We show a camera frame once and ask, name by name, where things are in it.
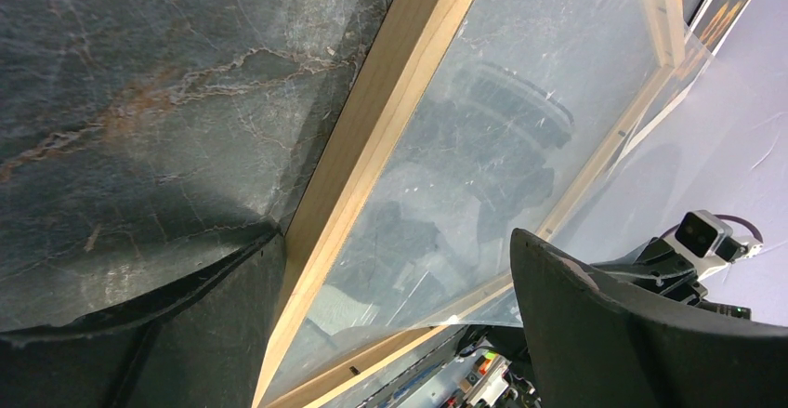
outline white wall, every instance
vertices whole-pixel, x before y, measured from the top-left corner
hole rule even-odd
[[[692,209],[753,221],[764,252],[704,281],[709,299],[788,325],[788,0],[753,0],[687,99],[631,154],[557,244],[588,262]]]

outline camera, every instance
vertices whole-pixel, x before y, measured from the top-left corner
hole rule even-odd
[[[714,255],[733,229],[708,211],[690,211],[676,229],[676,240],[696,257]]]

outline dark marble surface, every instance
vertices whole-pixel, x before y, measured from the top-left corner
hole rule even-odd
[[[390,0],[0,0],[0,330],[285,228]]]
[[[282,235],[262,232],[211,266],[65,328],[0,333],[2,406],[250,407],[286,262]]]

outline transparent acrylic sheet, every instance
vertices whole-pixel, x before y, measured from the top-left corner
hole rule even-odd
[[[363,379],[358,385],[343,392],[333,400],[323,405],[323,407],[348,408],[351,406],[359,406],[367,398],[374,395],[385,384],[389,383],[398,375],[402,374],[408,368],[413,366],[416,362],[421,360],[421,358],[427,355],[431,350],[436,349],[445,341],[457,334],[460,329],[461,327],[452,327],[446,329],[436,336],[433,336],[429,340],[414,348],[411,352],[399,357],[394,362],[384,366],[378,372]]]
[[[657,69],[642,0],[475,0],[265,400],[381,336],[485,310],[511,230],[539,227]]]

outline cable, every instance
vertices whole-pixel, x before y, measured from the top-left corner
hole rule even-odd
[[[715,215],[715,216],[721,220],[735,222],[745,227],[750,231],[750,233],[753,235],[754,238],[756,238],[760,243],[763,243],[763,234],[761,234],[761,230],[759,230],[758,227],[756,227],[755,224],[750,222],[749,220],[743,217],[738,217],[733,215]]]
[[[735,223],[745,227],[746,229],[748,229],[750,231],[750,233],[753,235],[754,238],[756,238],[760,243],[763,243],[763,234],[761,234],[761,230],[759,230],[758,227],[756,227],[755,224],[750,222],[749,220],[747,220],[747,219],[745,219],[743,217],[738,217],[738,216],[733,216],[733,215],[714,215],[714,216],[717,217],[720,220],[726,220],[728,222],[735,222]],[[678,229],[679,225],[681,225],[681,224],[676,224],[673,227],[671,227],[670,229],[668,229],[665,233],[663,233],[662,236],[660,236],[660,238],[664,239],[670,233],[676,231],[676,229]]]

